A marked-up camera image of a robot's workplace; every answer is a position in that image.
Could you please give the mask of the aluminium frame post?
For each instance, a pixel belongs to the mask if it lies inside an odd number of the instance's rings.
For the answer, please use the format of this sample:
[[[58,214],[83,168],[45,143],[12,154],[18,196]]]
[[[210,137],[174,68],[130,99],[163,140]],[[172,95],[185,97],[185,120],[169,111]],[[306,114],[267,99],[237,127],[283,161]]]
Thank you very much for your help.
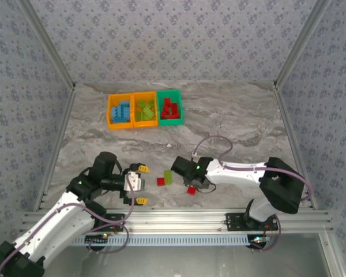
[[[288,76],[291,74],[298,58],[302,54],[306,47],[306,44],[310,40],[316,27],[318,26],[322,16],[326,12],[328,6],[332,0],[316,0],[309,15],[307,16],[299,34],[296,37],[295,42],[291,47],[291,51],[287,55],[285,62],[283,63],[276,79],[274,80],[274,86],[279,90],[285,83]]]
[[[68,72],[66,65],[64,64],[61,56],[59,55],[55,44],[52,42],[46,28],[37,15],[34,7],[32,6],[30,0],[16,0],[25,17],[27,18],[30,26],[34,30],[37,38],[42,44],[44,50],[49,56],[52,64],[55,66],[58,74],[66,86],[70,89],[74,89],[74,82]]]

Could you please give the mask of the green plastic bin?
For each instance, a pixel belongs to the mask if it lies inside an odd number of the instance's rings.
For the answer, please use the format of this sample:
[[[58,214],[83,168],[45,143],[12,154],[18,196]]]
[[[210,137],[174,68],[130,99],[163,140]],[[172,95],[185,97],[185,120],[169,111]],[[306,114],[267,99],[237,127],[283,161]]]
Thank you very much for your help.
[[[182,97],[180,94],[180,90],[171,89],[171,90],[158,90],[156,91],[156,100],[157,100],[157,109],[158,109],[158,121],[161,126],[168,125],[182,125],[184,123],[184,109],[182,104]],[[170,98],[171,103],[177,103],[179,109],[180,118],[178,119],[161,119],[161,112],[163,110],[164,99]]]

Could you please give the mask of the yellow plastic bin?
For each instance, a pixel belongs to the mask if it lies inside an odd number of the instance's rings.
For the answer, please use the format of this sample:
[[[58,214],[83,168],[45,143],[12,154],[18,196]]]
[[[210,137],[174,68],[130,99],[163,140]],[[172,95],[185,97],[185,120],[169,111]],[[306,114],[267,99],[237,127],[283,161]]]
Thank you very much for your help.
[[[148,104],[148,102],[152,99],[155,100],[154,107],[151,107]],[[144,100],[146,102],[146,105],[152,109],[152,111],[155,113],[154,120],[151,120],[151,121],[143,120],[140,122],[136,121],[136,112],[142,111],[142,108],[139,108],[137,104],[139,100]],[[156,91],[133,92],[132,104],[133,104],[133,111],[131,112],[131,120],[135,128],[154,127],[158,125],[158,109],[157,109]]]
[[[111,116],[111,108],[119,106],[119,102],[123,100],[130,101],[130,122],[127,123],[113,123],[112,122],[112,116]],[[131,120],[131,112],[133,111],[133,104],[132,104],[132,93],[116,93],[116,94],[110,94],[108,96],[108,102],[107,102],[107,123],[110,130],[115,129],[131,129],[133,127],[133,122]]]

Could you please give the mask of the aluminium side frame rail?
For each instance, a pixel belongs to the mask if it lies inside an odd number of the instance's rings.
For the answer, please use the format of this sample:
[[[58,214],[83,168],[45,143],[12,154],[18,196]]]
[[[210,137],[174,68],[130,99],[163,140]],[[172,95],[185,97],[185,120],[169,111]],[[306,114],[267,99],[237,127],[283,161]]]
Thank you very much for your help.
[[[71,89],[69,97],[67,99],[64,113],[63,113],[63,116],[62,116],[61,121],[60,121],[60,126],[58,128],[58,132],[57,132],[57,135],[55,137],[54,144],[52,146],[50,159],[49,159],[48,164],[46,166],[44,176],[42,179],[42,183],[40,185],[40,188],[39,188],[39,191],[38,191],[38,194],[36,197],[36,201],[35,201],[34,208],[33,208],[33,210],[36,212],[41,209],[43,197],[47,194],[48,187],[49,187],[51,180],[52,180],[52,176],[53,176],[53,173],[55,170],[55,165],[56,165],[57,158],[58,158],[60,148],[61,148],[61,143],[62,143],[64,134],[65,134],[65,131],[66,131],[66,127],[67,127],[67,124],[69,121],[69,117],[70,117],[73,103],[74,103],[74,99],[75,99],[74,90],[75,90],[75,88]]]
[[[286,130],[286,133],[287,133],[287,136],[289,139],[289,144],[290,144],[291,151],[292,151],[292,154],[294,157],[296,168],[298,169],[298,172],[303,177],[305,177],[308,184],[311,185],[311,181],[309,180],[306,166],[305,166],[305,163],[302,159],[302,154],[301,154],[301,151],[299,148],[297,138],[296,138],[295,133],[294,133],[292,122],[291,122],[291,119],[289,117],[283,95],[282,95],[280,89],[278,88],[278,86],[276,85],[276,83],[274,83],[273,86],[274,86],[274,93],[275,93],[275,97],[277,100],[277,104],[279,106],[281,117],[283,119],[285,130]]]

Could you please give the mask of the aluminium front frame rail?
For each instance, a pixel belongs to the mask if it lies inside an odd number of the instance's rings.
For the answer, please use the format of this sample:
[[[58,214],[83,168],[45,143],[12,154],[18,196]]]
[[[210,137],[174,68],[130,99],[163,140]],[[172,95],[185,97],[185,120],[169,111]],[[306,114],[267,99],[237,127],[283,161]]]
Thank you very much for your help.
[[[225,215],[244,209],[142,209],[135,208],[125,221],[132,234],[220,234],[227,233]],[[333,232],[327,210],[300,208],[297,214],[279,213],[282,234]]]

